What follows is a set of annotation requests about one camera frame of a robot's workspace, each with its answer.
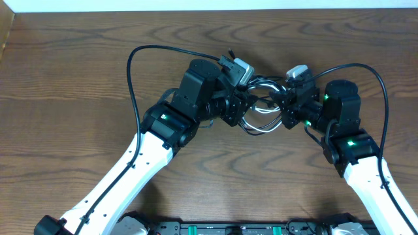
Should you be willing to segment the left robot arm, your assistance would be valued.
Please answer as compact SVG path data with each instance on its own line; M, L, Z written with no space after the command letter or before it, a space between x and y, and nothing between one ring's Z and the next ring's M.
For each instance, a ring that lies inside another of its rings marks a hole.
M44 216L34 233L110 234L142 188L196 135L201 122L221 118L235 126L255 97L245 89L251 65L225 56L217 63L190 62L172 100L161 99L144 114L127 151L95 188L59 219Z

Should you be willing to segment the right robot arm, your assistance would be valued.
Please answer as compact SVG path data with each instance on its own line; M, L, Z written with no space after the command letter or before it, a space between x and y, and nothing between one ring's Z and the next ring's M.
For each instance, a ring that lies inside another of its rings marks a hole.
M322 137L327 161L360 198L380 234L416 234L417 215L394 182L380 148L360 127L361 98L355 83L333 80L319 98L315 82L289 79L288 88L270 92L287 129L298 123Z

